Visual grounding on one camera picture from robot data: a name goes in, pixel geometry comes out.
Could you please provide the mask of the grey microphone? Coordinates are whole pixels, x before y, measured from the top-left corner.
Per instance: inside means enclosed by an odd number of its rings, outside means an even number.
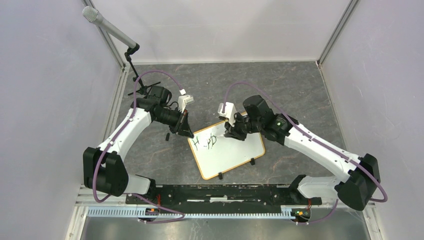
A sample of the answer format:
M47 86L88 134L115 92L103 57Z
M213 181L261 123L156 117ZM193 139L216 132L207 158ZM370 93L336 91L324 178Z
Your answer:
M139 47L139 45L134 40L132 40L128 35L123 33L115 25L105 19L103 15L94 7L84 7L82 10L82 15L89 23L94 24L97 27L100 27L101 29L105 30L108 34L118 39L130 49Z

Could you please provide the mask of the yellow framed whiteboard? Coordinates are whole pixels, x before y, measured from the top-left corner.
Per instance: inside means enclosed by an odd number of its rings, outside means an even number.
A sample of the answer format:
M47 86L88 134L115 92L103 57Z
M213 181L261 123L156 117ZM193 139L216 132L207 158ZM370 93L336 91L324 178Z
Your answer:
M225 122L219 121L194 133L188 138L200 175L204 180L218 177L234 168L260 158L266 152L260 133L248 134L244 141L226 137L215 137L225 133Z

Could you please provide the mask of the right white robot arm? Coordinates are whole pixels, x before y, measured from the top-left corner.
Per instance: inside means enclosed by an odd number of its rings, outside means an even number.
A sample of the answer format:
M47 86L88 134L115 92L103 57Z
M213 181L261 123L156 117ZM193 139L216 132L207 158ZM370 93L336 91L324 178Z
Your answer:
M376 157L348 152L308 130L295 118L275 113L260 95L243 102L246 114L237 112L233 103L221 103L218 114L225 121L224 137L244 141L248 135L259 133L267 140L296 150L320 164L332 177L300 175L289 189L289 199L302 204L311 198L338 199L356 211L362 211L381 187Z

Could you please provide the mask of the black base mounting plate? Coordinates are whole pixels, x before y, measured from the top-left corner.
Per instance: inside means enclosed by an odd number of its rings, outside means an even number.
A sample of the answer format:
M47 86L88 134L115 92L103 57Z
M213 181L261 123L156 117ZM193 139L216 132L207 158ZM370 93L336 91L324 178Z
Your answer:
M164 184L144 195L147 200L184 214L271 214L281 206L318 206L288 184Z

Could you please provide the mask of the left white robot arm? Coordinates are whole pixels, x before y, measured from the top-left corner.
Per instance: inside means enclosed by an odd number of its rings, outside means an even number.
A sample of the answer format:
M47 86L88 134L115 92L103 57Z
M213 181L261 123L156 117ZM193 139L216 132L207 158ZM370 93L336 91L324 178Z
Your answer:
M83 152L85 187L115 197L136 193L145 204L156 200L157 190L151 186L153 180L128 174L124 160L135 140L153 122L168 126L172 134L194 137L186 110L186 106L194 102L193 96L180 90L174 109L170 108L171 98L168 89L152 86L146 96L136 98L127 116L104 142Z

